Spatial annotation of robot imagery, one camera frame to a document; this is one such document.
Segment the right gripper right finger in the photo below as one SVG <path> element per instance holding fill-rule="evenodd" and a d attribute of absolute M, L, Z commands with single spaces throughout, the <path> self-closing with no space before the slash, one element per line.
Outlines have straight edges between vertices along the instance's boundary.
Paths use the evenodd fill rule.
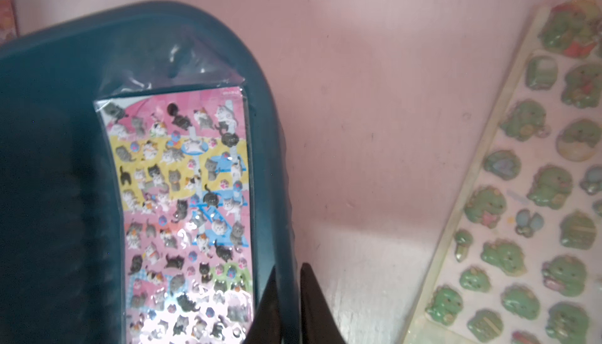
<path fill-rule="evenodd" d="M 310 264 L 300 270 L 301 330 L 304 344 L 345 344 Z"/>

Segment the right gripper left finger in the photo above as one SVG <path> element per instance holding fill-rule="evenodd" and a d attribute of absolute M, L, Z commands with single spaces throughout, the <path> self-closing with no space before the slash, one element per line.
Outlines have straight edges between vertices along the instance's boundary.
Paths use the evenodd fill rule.
<path fill-rule="evenodd" d="M 256 315 L 244 344 L 281 344 L 282 321 L 279 310 L 276 270 L 272 269 Z"/>

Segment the white animal sticker sheet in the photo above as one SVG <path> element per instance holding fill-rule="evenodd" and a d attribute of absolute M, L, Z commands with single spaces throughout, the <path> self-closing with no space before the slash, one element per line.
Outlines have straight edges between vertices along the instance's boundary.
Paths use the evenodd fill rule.
<path fill-rule="evenodd" d="M 601 341 L 601 0 L 537 11 L 404 341 Z"/>

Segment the teal storage box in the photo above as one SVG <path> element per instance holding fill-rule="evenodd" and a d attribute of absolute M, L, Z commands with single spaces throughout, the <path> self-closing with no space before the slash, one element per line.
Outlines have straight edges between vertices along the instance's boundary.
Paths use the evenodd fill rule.
<path fill-rule="evenodd" d="M 1 48 L 1 341 L 125 342 L 118 180 L 94 102 L 239 86 L 249 115 L 255 290 L 276 270 L 282 343 L 301 341 L 285 144 L 241 39 L 178 2 L 115 8 Z"/>

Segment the red blue sticker sheet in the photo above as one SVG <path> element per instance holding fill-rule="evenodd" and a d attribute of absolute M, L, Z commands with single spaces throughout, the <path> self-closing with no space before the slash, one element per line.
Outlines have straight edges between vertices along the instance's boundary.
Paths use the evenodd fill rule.
<path fill-rule="evenodd" d="M 0 0 L 0 43 L 6 44 L 19 35 L 14 0 Z"/>

